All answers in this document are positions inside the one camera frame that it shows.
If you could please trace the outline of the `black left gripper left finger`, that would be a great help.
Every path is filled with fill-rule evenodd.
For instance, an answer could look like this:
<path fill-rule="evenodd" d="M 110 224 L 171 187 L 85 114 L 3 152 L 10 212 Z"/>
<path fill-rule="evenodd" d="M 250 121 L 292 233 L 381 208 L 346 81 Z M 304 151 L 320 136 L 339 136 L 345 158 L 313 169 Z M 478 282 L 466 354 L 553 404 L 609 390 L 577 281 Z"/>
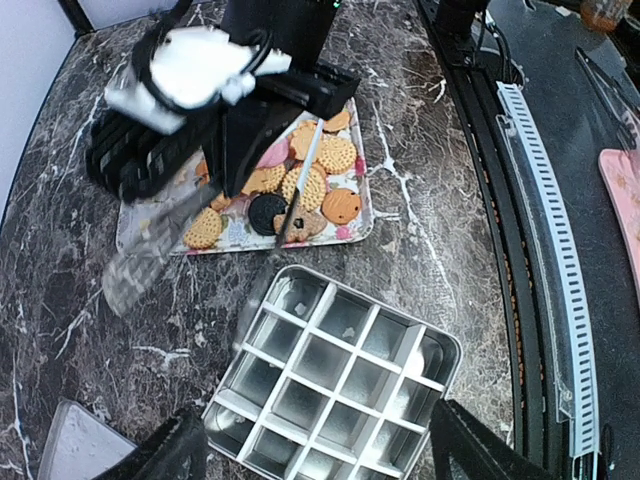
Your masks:
<path fill-rule="evenodd" d="M 204 425 L 193 408 L 185 407 L 97 480 L 205 479 L 206 456 Z"/>

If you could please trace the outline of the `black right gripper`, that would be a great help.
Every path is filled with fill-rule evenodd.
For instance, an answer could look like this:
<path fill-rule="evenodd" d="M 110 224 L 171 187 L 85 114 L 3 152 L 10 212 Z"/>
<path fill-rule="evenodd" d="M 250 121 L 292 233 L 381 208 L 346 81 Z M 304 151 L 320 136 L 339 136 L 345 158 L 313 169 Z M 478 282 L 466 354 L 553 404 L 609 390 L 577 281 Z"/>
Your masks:
<path fill-rule="evenodd" d="M 354 72 L 326 62 L 258 77 L 253 92 L 220 108 L 208 128 L 202 150 L 209 184 L 228 198 L 237 196 L 264 153 L 302 113 L 334 117 L 359 84 Z"/>

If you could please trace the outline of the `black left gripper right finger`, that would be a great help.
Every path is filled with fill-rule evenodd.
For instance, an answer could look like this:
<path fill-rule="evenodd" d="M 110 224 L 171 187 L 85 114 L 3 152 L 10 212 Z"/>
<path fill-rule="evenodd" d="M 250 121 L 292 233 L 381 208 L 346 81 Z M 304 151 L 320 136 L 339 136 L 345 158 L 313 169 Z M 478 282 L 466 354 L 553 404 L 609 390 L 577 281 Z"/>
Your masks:
<path fill-rule="evenodd" d="M 541 467 L 511 449 L 455 400 L 438 400 L 430 437 L 436 479 L 553 479 Z"/>

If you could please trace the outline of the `silver divided cookie tin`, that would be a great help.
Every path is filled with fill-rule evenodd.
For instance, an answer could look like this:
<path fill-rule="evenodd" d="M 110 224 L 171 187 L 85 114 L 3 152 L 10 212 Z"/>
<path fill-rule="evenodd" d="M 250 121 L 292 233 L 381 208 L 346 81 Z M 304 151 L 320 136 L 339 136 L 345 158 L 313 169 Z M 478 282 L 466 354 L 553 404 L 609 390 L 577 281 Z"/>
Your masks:
<path fill-rule="evenodd" d="M 204 411 L 209 447 L 265 479 L 406 479 L 461 356 L 454 336 L 284 267 Z"/>

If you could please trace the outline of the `silver metal tongs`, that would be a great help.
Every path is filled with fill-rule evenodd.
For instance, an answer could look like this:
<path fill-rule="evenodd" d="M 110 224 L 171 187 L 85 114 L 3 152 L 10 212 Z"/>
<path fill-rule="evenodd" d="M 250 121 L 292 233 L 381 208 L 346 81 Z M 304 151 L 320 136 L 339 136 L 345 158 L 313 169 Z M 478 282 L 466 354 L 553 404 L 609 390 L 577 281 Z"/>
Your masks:
<path fill-rule="evenodd" d="M 123 316 L 151 288 L 190 227 L 197 227 L 196 240 L 205 245 L 220 235 L 220 216 L 210 204 L 224 189 L 226 147 L 217 139 L 206 142 L 205 146 L 212 160 L 209 182 L 152 218 L 106 266 L 102 293 L 117 316 Z"/>

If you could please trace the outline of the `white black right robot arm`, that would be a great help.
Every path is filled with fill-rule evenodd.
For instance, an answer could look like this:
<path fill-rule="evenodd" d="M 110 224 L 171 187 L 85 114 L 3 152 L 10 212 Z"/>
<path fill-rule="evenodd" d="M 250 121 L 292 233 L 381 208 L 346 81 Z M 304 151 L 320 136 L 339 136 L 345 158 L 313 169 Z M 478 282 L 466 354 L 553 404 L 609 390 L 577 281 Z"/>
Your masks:
<path fill-rule="evenodd" d="M 248 96 L 228 108 L 203 144 L 213 183 L 228 198 L 241 193 L 271 144 L 304 112 L 325 121 L 351 98 L 360 78 L 319 59 L 340 1 L 230 1 L 222 29 L 243 45 L 265 32 L 291 57 L 285 73 L 261 75 Z"/>

